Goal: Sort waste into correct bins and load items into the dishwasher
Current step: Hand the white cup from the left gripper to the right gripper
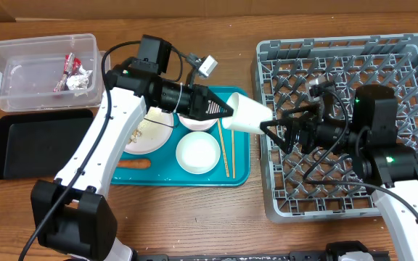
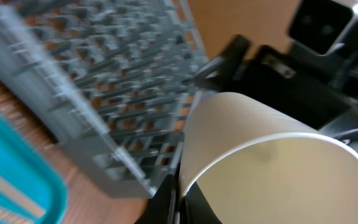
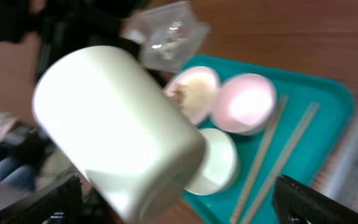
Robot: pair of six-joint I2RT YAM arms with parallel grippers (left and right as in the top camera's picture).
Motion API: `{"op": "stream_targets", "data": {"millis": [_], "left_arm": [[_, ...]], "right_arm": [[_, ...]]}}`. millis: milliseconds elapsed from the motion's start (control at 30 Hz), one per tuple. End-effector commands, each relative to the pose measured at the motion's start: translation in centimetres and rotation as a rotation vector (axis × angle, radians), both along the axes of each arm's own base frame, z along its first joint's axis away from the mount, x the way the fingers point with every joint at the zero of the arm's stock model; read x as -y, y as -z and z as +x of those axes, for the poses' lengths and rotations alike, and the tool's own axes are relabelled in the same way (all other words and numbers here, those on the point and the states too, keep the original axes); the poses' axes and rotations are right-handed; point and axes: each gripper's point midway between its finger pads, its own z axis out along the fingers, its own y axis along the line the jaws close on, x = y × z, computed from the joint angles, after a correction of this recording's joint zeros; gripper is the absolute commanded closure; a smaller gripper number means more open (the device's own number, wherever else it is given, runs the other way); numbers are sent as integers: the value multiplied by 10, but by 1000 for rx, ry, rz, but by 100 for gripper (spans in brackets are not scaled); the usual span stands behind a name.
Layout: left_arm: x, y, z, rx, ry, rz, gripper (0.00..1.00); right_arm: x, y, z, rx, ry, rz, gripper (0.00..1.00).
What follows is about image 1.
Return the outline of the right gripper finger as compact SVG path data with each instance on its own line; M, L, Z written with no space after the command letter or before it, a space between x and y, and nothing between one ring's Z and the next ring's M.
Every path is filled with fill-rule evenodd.
M299 112L312 112L316 114L316 111L319 108L320 108L320 105L318 103L313 103L313 104L309 104L303 107L288 109L288 110L283 111L282 118L291 117L293 114L299 113Z
M272 132L270 127L285 127L283 136ZM298 124L292 119L263 121L260 129L285 153L291 154L294 145L298 142Z

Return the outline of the pink bowl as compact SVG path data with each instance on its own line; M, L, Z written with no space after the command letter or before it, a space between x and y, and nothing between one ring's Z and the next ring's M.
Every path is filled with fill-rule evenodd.
M191 131L207 131L210 128L212 128L217 122L217 119L204 120L204 121L192 120L180 114L178 114L178 117L179 117L180 123L184 127L190 129Z

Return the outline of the white paper cup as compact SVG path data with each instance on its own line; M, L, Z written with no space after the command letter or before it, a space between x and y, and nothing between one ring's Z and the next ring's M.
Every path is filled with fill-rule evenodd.
M233 109L233 115L221 120L225 129L263 134L260 129L261 122L273 119L270 108L240 93L233 93L226 103Z

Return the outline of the white round plate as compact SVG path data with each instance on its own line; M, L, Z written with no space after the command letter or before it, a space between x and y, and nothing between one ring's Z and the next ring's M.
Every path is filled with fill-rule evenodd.
M129 154L149 154L170 138L174 127L173 115L151 107L138 127L132 132L124 149Z

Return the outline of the white bowl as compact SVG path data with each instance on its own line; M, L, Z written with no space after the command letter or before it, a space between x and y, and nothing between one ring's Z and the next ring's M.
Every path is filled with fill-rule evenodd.
M221 149L209 133L195 131L186 134L176 146L176 160L188 173L201 175L210 172L219 162Z

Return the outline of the aluminium foil ball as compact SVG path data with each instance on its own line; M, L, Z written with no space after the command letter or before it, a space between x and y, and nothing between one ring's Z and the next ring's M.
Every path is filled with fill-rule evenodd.
M89 79L92 73L92 70L80 68L78 72L67 78L65 84L67 89L70 91L86 89L89 85Z

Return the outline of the red snack wrapper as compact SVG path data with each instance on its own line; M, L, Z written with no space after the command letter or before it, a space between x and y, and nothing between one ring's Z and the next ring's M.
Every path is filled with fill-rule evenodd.
M63 74L60 81L54 87L54 92L64 91L67 89L67 80L70 76L76 74L81 66L81 61L70 52L65 56Z

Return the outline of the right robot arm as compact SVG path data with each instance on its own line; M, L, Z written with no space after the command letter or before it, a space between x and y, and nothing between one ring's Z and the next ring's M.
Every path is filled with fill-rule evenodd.
M283 112L278 120L263 121L260 129L286 154L300 144L304 154L320 147L325 154L348 154L358 181L312 180L315 163L303 182L315 186L364 187L372 195L390 232L400 260L418 260L418 154L397 141L398 100L391 87L359 86L353 112L343 120L330 116L334 105L345 109L335 83L311 84L313 104Z

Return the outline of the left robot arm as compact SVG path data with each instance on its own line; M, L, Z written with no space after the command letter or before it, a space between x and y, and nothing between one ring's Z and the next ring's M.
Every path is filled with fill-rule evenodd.
M208 87L163 78L175 52L171 43L145 35L137 44L135 57L101 71L100 108L72 158L53 181L34 185L31 242L80 260L134 260L135 251L117 237L118 222L107 203L113 173L134 129L153 107L193 120L233 115Z

